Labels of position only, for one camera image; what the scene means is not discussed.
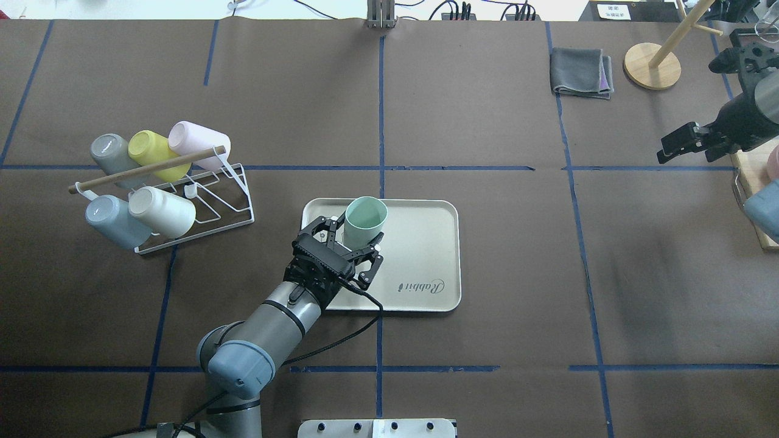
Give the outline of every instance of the pink object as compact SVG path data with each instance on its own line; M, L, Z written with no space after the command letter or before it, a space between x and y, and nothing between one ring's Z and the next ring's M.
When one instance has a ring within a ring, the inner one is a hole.
M779 179L779 146L768 155L768 163L766 164L768 170L768 176L774 180Z

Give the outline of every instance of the gray towel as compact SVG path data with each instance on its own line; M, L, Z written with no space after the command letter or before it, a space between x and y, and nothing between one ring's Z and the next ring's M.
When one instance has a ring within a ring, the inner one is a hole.
M614 93L612 58L601 49L553 48L549 76L556 93L606 100Z

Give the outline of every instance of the rectangular tray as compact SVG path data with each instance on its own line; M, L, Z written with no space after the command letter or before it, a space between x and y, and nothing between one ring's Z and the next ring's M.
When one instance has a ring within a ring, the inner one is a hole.
M301 227L319 216L340 216L352 200L317 198L303 209ZM384 257L368 293L385 310L449 312L460 304L460 219L457 209L440 200L382 200L387 205ZM343 227L336 239L340 241ZM324 240L324 233L315 236ZM358 272L368 269L358 267ZM327 307L333 310L376 310L366 298L341 291Z

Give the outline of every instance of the white mounting plate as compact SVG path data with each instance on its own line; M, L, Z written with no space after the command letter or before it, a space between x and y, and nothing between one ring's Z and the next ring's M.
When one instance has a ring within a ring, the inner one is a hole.
M301 227L319 216L339 217L352 199L317 198L303 209ZM385 310L449 312L460 304L460 219L457 209L440 200L382 200L387 205L384 262L368 289ZM336 234L340 241L341 231ZM324 240L324 233L314 236ZM358 272L368 269L362 265ZM376 310L366 298L342 291L332 310Z
M324 430L318 429L320 423ZM361 428L354 430L358 423ZM447 419L308 420L298 428L298 438L456 438L455 425L454 420Z

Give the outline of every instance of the wooden mug tree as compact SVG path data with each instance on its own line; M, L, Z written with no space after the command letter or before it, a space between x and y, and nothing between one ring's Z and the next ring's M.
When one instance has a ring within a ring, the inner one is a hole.
M705 30L722 35L721 30L711 29L697 23L715 0L700 0L689 12L685 13L682 0L676 0L684 20L662 46L655 43L636 44L625 54L625 73L635 83L650 90L665 90L676 83L682 75L682 66L671 51L687 35L690 29Z

